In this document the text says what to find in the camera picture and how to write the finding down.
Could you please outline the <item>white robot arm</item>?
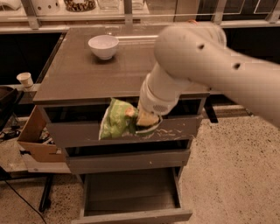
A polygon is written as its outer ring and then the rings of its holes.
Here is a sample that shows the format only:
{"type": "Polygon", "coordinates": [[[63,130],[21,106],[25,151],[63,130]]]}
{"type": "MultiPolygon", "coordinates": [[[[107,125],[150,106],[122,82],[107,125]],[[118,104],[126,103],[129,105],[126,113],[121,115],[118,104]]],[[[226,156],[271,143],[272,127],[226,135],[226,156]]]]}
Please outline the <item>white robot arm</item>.
{"type": "Polygon", "coordinates": [[[168,26],[158,34],[154,56],[156,64],[140,90],[145,111],[170,113],[180,95],[199,83],[280,127],[280,66],[227,48],[218,25],[168,26]]]}

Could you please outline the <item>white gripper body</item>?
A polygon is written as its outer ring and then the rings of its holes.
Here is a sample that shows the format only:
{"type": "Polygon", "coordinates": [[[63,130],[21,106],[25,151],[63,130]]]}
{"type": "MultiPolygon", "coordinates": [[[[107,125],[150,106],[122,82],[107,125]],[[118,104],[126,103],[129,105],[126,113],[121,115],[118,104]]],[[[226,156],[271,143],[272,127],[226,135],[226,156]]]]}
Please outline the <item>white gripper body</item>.
{"type": "Polygon", "coordinates": [[[141,86],[139,103],[147,112],[165,116],[177,105],[183,86],[166,73],[149,73],[141,86]]]}

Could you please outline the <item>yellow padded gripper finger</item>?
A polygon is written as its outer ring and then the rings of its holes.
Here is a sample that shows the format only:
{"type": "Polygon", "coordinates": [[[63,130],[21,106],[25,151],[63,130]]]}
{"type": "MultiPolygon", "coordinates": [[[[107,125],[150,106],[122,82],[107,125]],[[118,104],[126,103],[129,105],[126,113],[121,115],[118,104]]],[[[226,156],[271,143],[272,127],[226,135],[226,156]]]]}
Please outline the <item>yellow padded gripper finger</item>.
{"type": "Polygon", "coordinates": [[[138,103],[137,109],[138,109],[138,117],[136,119],[137,126],[149,127],[159,123],[160,121],[159,116],[147,112],[141,103],[138,103]]]}

